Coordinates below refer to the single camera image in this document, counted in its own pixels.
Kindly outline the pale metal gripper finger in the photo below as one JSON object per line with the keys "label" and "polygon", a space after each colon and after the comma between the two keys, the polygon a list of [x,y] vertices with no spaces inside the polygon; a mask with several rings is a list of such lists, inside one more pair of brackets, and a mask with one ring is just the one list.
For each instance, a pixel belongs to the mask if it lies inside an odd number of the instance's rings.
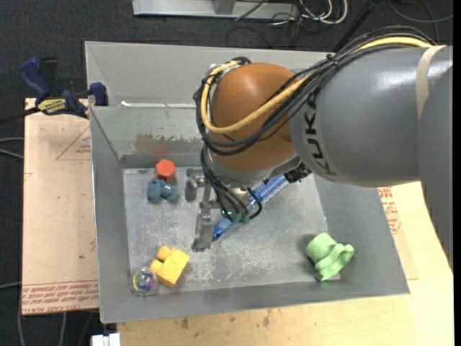
{"label": "pale metal gripper finger", "polygon": [[195,224],[194,240],[191,245],[191,248],[193,251],[203,250],[202,229],[203,229],[203,217],[201,213],[198,213],[197,218],[196,218],[196,224]]}
{"label": "pale metal gripper finger", "polygon": [[202,217],[202,246],[204,249],[209,249],[211,247],[213,229],[214,223],[211,215],[204,215]]}

